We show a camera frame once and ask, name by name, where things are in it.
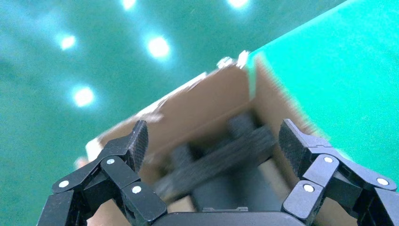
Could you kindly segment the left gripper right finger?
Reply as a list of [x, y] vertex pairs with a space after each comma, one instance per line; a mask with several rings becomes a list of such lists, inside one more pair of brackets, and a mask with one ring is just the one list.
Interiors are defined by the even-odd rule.
[[282, 204], [282, 211], [313, 224], [324, 200], [336, 201], [359, 226], [396, 226], [399, 194], [390, 178], [354, 163], [325, 139], [304, 134], [284, 119], [279, 146], [299, 178]]

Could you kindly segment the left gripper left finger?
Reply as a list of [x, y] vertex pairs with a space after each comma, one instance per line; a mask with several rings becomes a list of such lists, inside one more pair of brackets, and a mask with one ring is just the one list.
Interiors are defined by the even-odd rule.
[[150, 226], [167, 213], [166, 204], [144, 183], [139, 170], [148, 147], [147, 123], [109, 141], [90, 163], [52, 186], [39, 226], [85, 226], [99, 207], [114, 201], [133, 226]]

